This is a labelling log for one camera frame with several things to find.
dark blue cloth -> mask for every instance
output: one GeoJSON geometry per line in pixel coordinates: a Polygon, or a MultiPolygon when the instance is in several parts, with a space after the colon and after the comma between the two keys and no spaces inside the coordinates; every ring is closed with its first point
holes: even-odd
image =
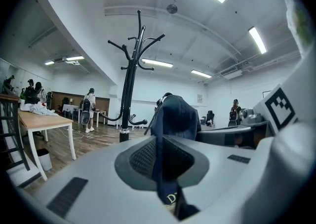
{"type": "Polygon", "coordinates": [[[151,125],[151,134],[156,139],[156,162],[153,180],[157,183],[158,196],[165,204],[171,204],[176,197],[176,181],[168,181],[163,177],[163,135],[178,136],[195,141],[197,132],[201,130],[196,109],[191,107],[182,97],[170,95],[158,107],[151,125]]]}

air conditioner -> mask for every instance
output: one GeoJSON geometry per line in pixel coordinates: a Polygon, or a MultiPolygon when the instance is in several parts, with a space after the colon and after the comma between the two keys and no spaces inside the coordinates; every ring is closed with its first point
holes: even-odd
{"type": "Polygon", "coordinates": [[[232,79],[232,78],[241,76],[241,75],[242,75],[242,70],[236,70],[236,71],[227,73],[227,74],[225,74],[225,75],[223,75],[223,74],[221,74],[221,75],[222,75],[224,78],[226,78],[226,79],[232,79]]]}

office chair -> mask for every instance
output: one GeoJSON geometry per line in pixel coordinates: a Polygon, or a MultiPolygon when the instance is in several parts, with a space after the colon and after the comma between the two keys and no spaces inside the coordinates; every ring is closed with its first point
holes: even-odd
{"type": "Polygon", "coordinates": [[[213,121],[214,120],[214,116],[215,116],[215,114],[213,113],[212,110],[207,112],[207,115],[206,115],[206,125],[207,126],[211,126],[212,127],[214,125],[214,121],[213,121]]]}
{"type": "Polygon", "coordinates": [[[58,110],[59,110],[59,114],[63,114],[63,107],[64,105],[68,105],[69,104],[69,98],[65,97],[62,101],[61,105],[58,105],[58,110]]]}
{"type": "Polygon", "coordinates": [[[203,120],[201,120],[201,125],[205,125],[206,124],[206,116],[202,116],[203,120]]]}

ceiling pipe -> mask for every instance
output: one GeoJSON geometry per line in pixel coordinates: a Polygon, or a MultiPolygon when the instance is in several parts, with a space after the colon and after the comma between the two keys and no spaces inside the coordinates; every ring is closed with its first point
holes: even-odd
{"type": "MultiPolygon", "coordinates": [[[[297,50],[297,51],[293,51],[293,52],[291,52],[291,53],[285,54],[285,55],[283,55],[283,56],[280,56],[280,57],[278,57],[278,58],[272,59],[272,60],[270,60],[270,61],[268,61],[268,62],[265,62],[265,63],[263,63],[263,64],[260,64],[260,65],[258,65],[258,66],[255,66],[255,67],[250,66],[249,68],[251,68],[252,70],[250,70],[249,68],[247,68],[247,69],[241,69],[241,70],[242,70],[243,72],[245,72],[245,71],[247,71],[247,72],[254,72],[254,71],[260,70],[260,69],[262,69],[262,68],[264,68],[264,67],[277,64],[278,61],[279,61],[279,62],[284,62],[284,61],[287,61],[287,60],[290,60],[290,59],[294,59],[294,58],[296,58],[296,57],[298,57],[298,56],[301,56],[301,54],[300,54],[300,52],[297,50]]],[[[234,67],[236,67],[236,66],[240,66],[241,64],[245,63],[245,61],[249,61],[249,59],[244,60],[243,62],[240,62],[240,63],[238,63],[238,64],[235,64],[234,66],[228,67],[227,69],[222,70],[222,71],[220,71],[219,73],[213,75],[212,78],[207,79],[207,81],[204,80],[204,81],[200,81],[199,83],[201,83],[201,82],[203,82],[203,83],[206,83],[206,82],[209,83],[209,82],[211,82],[212,80],[214,80],[215,78],[221,76],[221,73],[222,73],[222,72],[225,72],[225,71],[227,71],[227,70],[229,70],[229,69],[231,69],[231,68],[234,68],[234,67]]]]}
{"type": "MultiPolygon", "coordinates": [[[[274,49],[275,47],[279,46],[280,44],[282,44],[282,43],[284,43],[284,42],[286,42],[286,41],[288,41],[288,40],[290,40],[290,39],[294,39],[294,37],[293,37],[293,36],[288,37],[288,38],[286,38],[285,40],[283,40],[283,41],[281,41],[281,42],[278,42],[277,44],[274,44],[273,46],[271,46],[271,47],[268,49],[268,51],[270,52],[270,51],[271,51],[272,49],[274,49]]],[[[288,53],[287,55],[289,55],[289,54],[291,54],[291,53],[294,53],[294,54],[295,54],[295,53],[299,53],[299,51],[298,51],[298,50],[295,50],[295,51],[293,51],[293,52],[288,53]]],[[[251,56],[251,57],[249,57],[249,58],[247,58],[247,59],[245,59],[245,60],[243,60],[243,61],[241,61],[241,62],[239,62],[239,63],[236,63],[236,64],[234,64],[234,65],[232,65],[232,66],[229,66],[228,68],[226,68],[226,69],[224,69],[224,70],[222,70],[222,71],[216,73],[215,75],[213,75],[212,78],[208,79],[208,81],[212,81],[215,77],[221,75],[222,72],[225,72],[225,71],[227,71],[227,70],[229,70],[229,69],[231,69],[231,68],[233,68],[233,67],[240,66],[241,64],[243,64],[243,63],[245,63],[245,62],[249,62],[251,59],[254,59],[254,58],[256,58],[257,56],[262,56],[262,54],[261,54],[261,53],[254,54],[253,56],[251,56]]]]}

table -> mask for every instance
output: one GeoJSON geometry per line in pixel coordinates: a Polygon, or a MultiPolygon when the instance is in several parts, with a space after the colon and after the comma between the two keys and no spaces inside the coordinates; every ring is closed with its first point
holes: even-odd
{"type": "Polygon", "coordinates": [[[65,118],[66,118],[66,112],[71,112],[73,114],[73,120],[74,120],[74,109],[78,109],[78,108],[79,106],[64,104],[63,112],[65,112],[65,118]]]}
{"type": "Polygon", "coordinates": [[[32,154],[33,154],[36,166],[38,167],[45,181],[47,180],[47,176],[40,164],[40,160],[36,152],[33,132],[44,130],[45,141],[48,142],[47,129],[53,129],[53,128],[58,128],[58,127],[68,127],[70,151],[71,151],[73,160],[76,159],[74,140],[73,140],[73,125],[72,125],[73,121],[72,120],[66,119],[61,116],[49,116],[49,115],[35,114],[32,112],[23,112],[20,109],[18,111],[18,115],[19,115],[20,121],[26,127],[28,131],[30,146],[31,146],[31,150],[32,150],[32,154]]]}
{"type": "MultiPolygon", "coordinates": [[[[80,124],[80,111],[81,110],[82,110],[81,108],[78,109],[78,123],[79,124],[80,124]]],[[[99,114],[103,113],[104,115],[106,115],[107,112],[105,110],[96,110],[93,112],[97,114],[97,127],[99,127],[99,114]]]]}

